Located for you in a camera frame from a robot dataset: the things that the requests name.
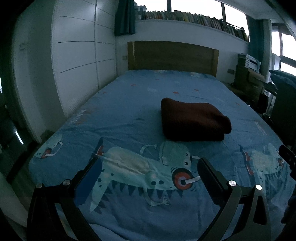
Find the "bookshelf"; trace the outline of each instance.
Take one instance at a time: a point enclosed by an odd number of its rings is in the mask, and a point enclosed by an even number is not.
[[[236,36],[246,42],[249,42],[249,38],[246,35],[244,28],[239,28],[235,25],[224,22],[223,20],[218,20],[216,18],[206,17],[201,14],[191,14],[190,12],[181,11],[137,11],[138,20],[148,20],[148,19],[163,19],[163,20],[176,20],[188,23],[200,24],[210,28],[217,29]]]

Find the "power outlet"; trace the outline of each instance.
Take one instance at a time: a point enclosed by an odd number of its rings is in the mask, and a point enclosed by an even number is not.
[[[229,74],[234,74],[235,71],[234,71],[233,69],[228,69],[228,70],[227,70],[227,73],[229,73]]]

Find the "cartoon airplane print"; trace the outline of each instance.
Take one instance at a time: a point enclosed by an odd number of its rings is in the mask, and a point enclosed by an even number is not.
[[[34,156],[45,159],[49,156],[54,156],[55,154],[57,154],[57,152],[63,146],[63,143],[61,142],[62,137],[62,134],[53,135],[38,149]]]
[[[121,147],[112,147],[103,153],[102,138],[99,143],[95,155],[101,157],[103,170],[93,187],[91,212],[99,205],[111,181],[143,188],[147,203],[150,206],[158,206],[169,203],[165,197],[161,202],[153,201],[147,189],[187,190],[193,182],[200,179],[199,176],[193,177],[190,172],[192,159],[199,157],[190,155],[184,144],[172,141],[163,142],[160,146],[160,161],[155,161],[140,155],[146,147],[151,145],[144,146],[140,154]]]

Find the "windowsill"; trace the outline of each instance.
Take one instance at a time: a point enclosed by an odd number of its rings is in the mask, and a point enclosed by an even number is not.
[[[247,41],[245,41],[245,40],[243,40],[243,39],[241,39],[241,38],[239,38],[239,37],[236,37],[236,36],[234,36],[234,35],[232,35],[232,34],[229,34],[229,33],[227,33],[227,32],[224,32],[224,31],[221,31],[221,30],[219,30],[219,29],[216,29],[216,28],[212,28],[212,27],[209,27],[209,26],[205,26],[205,25],[201,25],[201,24],[198,24],[198,23],[190,23],[190,22],[185,22],[185,21],[179,21],[179,20],[167,20],[167,19],[144,19],[144,20],[136,20],[136,22],[149,22],[149,21],[167,21],[167,22],[178,22],[178,23],[180,23],[180,24],[191,24],[191,25],[195,25],[195,26],[198,26],[198,27],[202,27],[202,28],[207,28],[207,29],[212,29],[212,30],[214,30],[214,31],[218,31],[219,33],[223,33],[223,34],[226,34],[226,35],[228,35],[228,36],[231,36],[231,37],[233,37],[233,38],[235,38],[235,39],[237,39],[237,40],[240,40],[240,41],[242,41],[242,42],[244,42],[244,43],[249,43],[249,42],[247,42]]]

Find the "blue bedsheet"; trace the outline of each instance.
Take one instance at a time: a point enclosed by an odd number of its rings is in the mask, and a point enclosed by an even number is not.
[[[160,112],[165,97],[214,105],[231,120],[231,133],[221,142],[166,140]],[[226,179],[263,186],[275,239],[295,186],[277,153],[280,145],[260,116],[213,76],[137,70],[84,104],[36,152],[29,169],[35,183],[58,185],[96,153],[103,172],[79,208],[102,240],[197,240],[219,207],[201,180],[182,186],[172,182],[172,173],[183,168],[185,176],[196,177],[197,159],[190,157],[206,157]]]

